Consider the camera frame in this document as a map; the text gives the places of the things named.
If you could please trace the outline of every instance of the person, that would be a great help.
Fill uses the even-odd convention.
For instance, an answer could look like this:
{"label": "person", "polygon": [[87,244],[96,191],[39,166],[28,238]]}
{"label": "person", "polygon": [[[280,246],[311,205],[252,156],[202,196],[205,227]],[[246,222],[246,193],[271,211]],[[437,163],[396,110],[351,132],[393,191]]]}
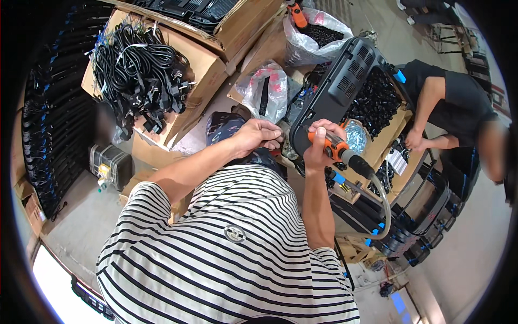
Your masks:
{"label": "person", "polygon": [[[414,124],[405,140],[407,148],[423,151],[475,146],[487,177],[502,181],[507,136],[482,87],[467,74],[419,60],[407,63],[403,74],[409,99],[416,105]],[[427,121],[448,134],[423,138]]]}
{"label": "person", "polygon": [[[300,215],[269,149],[280,128],[216,113],[208,146],[135,186],[97,262],[107,304],[122,323],[359,323],[349,282],[333,250],[327,196],[326,131],[313,124],[304,153]],[[169,226],[171,204],[194,189],[187,212]]]}
{"label": "person", "polygon": [[457,16],[455,9],[455,1],[452,0],[396,0],[400,10],[406,8],[423,8],[428,9],[427,13],[420,15],[411,15],[407,18],[409,25],[418,24],[437,24],[461,26],[461,21]]}

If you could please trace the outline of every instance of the white plastic bag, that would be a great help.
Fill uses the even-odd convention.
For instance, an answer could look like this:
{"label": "white plastic bag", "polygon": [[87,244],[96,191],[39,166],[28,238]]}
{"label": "white plastic bag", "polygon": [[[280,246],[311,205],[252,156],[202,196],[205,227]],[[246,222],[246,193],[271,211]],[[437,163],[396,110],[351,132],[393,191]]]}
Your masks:
{"label": "white plastic bag", "polygon": [[284,17],[284,33],[288,40],[286,48],[286,63],[291,66],[322,64],[332,61],[340,53],[346,41],[353,37],[352,30],[335,17],[320,10],[305,7],[302,10],[308,23],[324,26],[328,29],[343,33],[343,39],[332,41],[319,48],[316,41],[298,31],[291,15]]}
{"label": "white plastic bag", "polygon": [[[268,102],[264,116],[260,114],[261,97],[265,79],[268,83]],[[247,75],[236,90],[243,96],[243,104],[250,110],[254,118],[266,119],[277,123],[286,115],[289,100],[295,95],[290,91],[289,77],[282,67],[273,60],[264,62],[255,72]]]}

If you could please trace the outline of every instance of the orange tool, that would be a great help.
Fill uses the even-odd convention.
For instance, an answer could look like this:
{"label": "orange tool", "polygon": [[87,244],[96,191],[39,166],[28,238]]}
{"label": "orange tool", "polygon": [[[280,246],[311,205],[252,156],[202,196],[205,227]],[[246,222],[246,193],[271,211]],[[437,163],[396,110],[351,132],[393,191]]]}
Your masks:
{"label": "orange tool", "polygon": [[302,14],[302,9],[298,5],[298,3],[296,3],[295,0],[286,0],[286,3],[293,17],[293,21],[295,21],[295,25],[297,25],[297,27],[301,29],[306,28],[308,26],[308,22]]}
{"label": "orange tool", "polygon": [[[306,133],[308,133],[308,139],[313,143],[315,133],[310,133],[309,127],[306,128]],[[324,152],[328,157],[335,161],[342,162],[342,154],[348,149],[349,145],[347,145],[346,141],[331,132],[325,133]]]}

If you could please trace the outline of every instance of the black power cord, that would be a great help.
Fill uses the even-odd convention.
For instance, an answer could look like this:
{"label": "black power cord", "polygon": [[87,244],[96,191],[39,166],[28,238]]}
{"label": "black power cord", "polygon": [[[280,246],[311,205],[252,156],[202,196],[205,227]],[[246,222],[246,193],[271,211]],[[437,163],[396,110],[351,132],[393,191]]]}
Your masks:
{"label": "black power cord", "polygon": [[119,24],[111,45],[94,50],[93,68],[102,100],[113,110],[116,134],[129,140],[135,118],[144,116],[148,132],[160,134],[164,113],[185,111],[194,82],[184,76],[188,59],[166,45],[160,29]]}

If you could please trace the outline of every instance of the dark patterned pants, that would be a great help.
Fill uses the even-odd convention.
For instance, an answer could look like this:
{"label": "dark patterned pants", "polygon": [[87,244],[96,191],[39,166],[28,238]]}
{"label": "dark patterned pants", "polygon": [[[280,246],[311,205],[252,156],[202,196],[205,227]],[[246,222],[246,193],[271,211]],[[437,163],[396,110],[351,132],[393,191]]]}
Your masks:
{"label": "dark patterned pants", "polygon": [[[233,112],[214,112],[207,121],[206,141],[207,146],[215,144],[234,135],[245,123],[244,118]],[[234,159],[227,165],[236,164],[260,164],[283,177],[279,165],[271,156],[267,148],[259,147],[242,159]]]}

